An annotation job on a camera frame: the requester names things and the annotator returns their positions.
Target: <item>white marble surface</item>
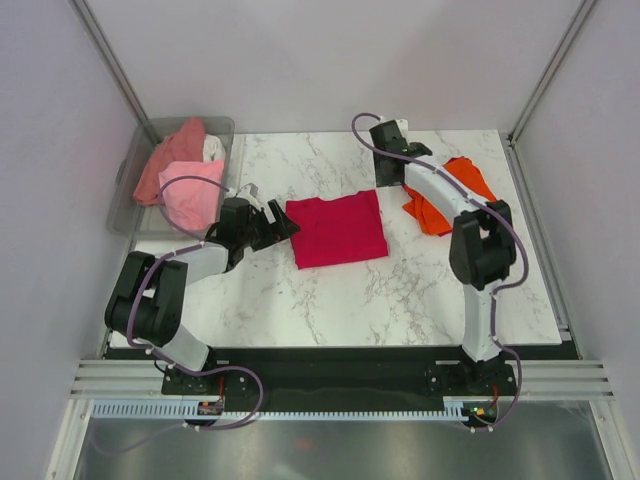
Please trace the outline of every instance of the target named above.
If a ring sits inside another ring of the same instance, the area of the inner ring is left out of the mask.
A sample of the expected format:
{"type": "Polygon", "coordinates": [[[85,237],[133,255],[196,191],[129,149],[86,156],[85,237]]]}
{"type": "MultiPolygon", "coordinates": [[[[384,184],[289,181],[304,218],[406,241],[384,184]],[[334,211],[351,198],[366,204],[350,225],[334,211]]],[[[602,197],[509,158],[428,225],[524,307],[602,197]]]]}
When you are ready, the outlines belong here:
{"type": "MultiPolygon", "coordinates": [[[[500,294],[498,334],[506,343],[560,343],[498,133],[411,132],[443,163],[467,156],[512,209],[531,259],[520,288],[500,294]]],[[[373,161],[351,133],[238,136],[230,183],[254,182],[263,199],[334,199],[375,187],[373,161]]],[[[450,237],[424,235],[402,210],[401,187],[378,189],[390,256],[349,265],[298,270],[290,242],[247,252],[236,269],[193,285],[183,322],[213,346],[374,346],[458,344],[464,332],[462,286],[448,265],[450,237]]],[[[140,242],[163,253],[177,242],[140,242]]],[[[513,279],[522,271],[520,259],[513,279]]],[[[121,337],[112,346],[122,346],[121,337]]]]}

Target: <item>orange cloth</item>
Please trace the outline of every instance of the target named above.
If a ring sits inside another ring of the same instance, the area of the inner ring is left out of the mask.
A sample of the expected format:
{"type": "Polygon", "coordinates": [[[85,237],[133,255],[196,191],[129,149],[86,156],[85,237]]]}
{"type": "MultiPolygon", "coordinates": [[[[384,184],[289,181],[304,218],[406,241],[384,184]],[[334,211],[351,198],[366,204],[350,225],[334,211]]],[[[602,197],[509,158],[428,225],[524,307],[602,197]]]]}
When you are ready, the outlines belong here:
{"type": "MultiPolygon", "coordinates": [[[[452,158],[445,164],[444,168],[478,195],[482,195],[491,202],[496,201],[496,197],[484,182],[482,173],[467,157],[452,158]]],[[[406,185],[404,189],[411,197],[411,201],[402,208],[412,217],[418,219],[420,228],[424,233],[427,235],[446,235],[451,232],[451,225],[449,225],[449,222],[436,210],[436,207],[431,205],[415,190],[412,190],[406,185]]]]}

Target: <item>pink towel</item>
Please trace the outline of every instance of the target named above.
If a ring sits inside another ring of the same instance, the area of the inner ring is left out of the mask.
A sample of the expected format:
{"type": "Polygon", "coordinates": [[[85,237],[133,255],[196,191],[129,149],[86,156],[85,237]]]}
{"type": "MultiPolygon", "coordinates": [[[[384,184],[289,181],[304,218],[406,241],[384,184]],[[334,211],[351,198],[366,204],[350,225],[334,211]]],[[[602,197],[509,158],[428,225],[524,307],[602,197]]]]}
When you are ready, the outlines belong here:
{"type": "MultiPolygon", "coordinates": [[[[159,174],[160,188],[172,178],[198,175],[220,183],[224,160],[211,163],[175,162],[159,174]]],[[[190,231],[204,230],[216,221],[220,189],[202,180],[179,180],[162,193],[169,218],[190,231]]]]}
{"type": "Polygon", "coordinates": [[[143,206],[157,205],[160,183],[158,174],[172,162],[202,163],[204,125],[199,118],[190,118],[176,133],[156,147],[144,167],[133,198],[143,206]]]}

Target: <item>white wall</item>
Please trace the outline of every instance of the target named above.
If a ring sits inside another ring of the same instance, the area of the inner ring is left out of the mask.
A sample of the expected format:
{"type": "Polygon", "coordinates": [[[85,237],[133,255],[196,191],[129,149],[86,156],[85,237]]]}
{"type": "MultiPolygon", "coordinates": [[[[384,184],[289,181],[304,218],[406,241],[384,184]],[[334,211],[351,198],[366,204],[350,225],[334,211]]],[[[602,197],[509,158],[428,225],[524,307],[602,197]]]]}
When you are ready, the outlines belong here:
{"type": "Polygon", "coordinates": [[[44,476],[125,244],[104,227],[134,121],[64,0],[0,28],[0,477],[44,476]]]}
{"type": "Polygon", "coordinates": [[[640,3],[600,2],[520,142],[586,353],[640,447],[640,3]]]}
{"type": "Polygon", "coordinates": [[[151,117],[508,130],[579,0],[89,0],[151,117]]]}

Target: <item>magenta towel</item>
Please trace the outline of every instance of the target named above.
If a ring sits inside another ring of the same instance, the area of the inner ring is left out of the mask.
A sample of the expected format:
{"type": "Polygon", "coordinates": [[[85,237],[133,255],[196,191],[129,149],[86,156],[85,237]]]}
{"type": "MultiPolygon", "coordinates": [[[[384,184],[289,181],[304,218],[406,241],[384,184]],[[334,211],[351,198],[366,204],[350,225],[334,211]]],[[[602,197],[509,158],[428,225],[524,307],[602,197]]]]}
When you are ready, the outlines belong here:
{"type": "Polygon", "coordinates": [[[289,200],[287,216],[300,226],[291,237],[298,268],[359,262],[389,255],[375,190],[337,200],[289,200]]]}

